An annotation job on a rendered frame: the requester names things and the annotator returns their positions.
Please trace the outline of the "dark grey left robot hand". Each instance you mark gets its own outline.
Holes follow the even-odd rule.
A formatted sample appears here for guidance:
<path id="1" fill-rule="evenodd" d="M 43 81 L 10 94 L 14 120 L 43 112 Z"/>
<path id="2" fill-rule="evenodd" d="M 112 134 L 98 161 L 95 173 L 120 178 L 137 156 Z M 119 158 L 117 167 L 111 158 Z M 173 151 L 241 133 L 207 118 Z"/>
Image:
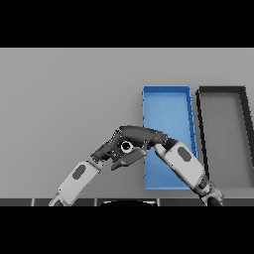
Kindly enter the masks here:
<path id="1" fill-rule="evenodd" d="M 99 161 L 103 163 L 104 161 L 111 159 L 111 170 L 115 171 L 121 167 L 129 167 L 147 156 L 147 142 L 144 142 L 141 147 L 135 147 L 132 144 L 133 150 L 130 153 L 125 154 L 120 148 L 124 141 L 126 140 L 122 138 L 121 131 L 116 130 L 109 141 L 90 155 L 91 159 L 95 163 L 98 163 Z"/>

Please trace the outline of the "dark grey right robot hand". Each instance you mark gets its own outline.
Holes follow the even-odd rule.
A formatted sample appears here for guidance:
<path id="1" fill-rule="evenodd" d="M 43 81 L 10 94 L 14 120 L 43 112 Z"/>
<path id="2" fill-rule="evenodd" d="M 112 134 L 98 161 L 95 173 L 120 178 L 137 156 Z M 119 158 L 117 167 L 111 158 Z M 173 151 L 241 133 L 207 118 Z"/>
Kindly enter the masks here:
<path id="1" fill-rule="evenodd" d="M 178 143 L 178 140 L 170 138 L 163 131 L 154 130 L 140 126 L 120 126 L 121 136 L 124 140 L 131 142 L 135 147 L 141 147 L 145 141 L 150 149 L 156 144 L 161 144 L 165 149 L 171 149 Z"/>

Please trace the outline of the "blue bin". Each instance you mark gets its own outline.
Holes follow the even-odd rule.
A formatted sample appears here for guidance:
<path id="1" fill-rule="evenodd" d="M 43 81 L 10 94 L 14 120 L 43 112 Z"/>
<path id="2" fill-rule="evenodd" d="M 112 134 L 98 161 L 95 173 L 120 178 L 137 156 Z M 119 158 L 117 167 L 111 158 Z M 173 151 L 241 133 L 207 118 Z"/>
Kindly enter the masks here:
<path id="1" fill-rule="evenodd" d="M 188 85 L 144 85 L 143 126 L 183 142 L 197 156 L 191 88 Z M 187 190 L 174 172 L 151 148 L 145 158 L 145 189 Z"/>

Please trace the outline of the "dark grey bin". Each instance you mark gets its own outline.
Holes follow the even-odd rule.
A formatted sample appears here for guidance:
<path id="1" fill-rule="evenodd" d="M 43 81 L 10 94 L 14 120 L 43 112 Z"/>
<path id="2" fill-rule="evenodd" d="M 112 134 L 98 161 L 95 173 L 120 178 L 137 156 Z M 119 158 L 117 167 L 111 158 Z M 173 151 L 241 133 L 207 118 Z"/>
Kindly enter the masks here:
<path id="1" fill-rule="evenodd" d="M 245 86 L 195 93 L 206 174 L 220 188 L 254 188 L 254 129 Z"/>

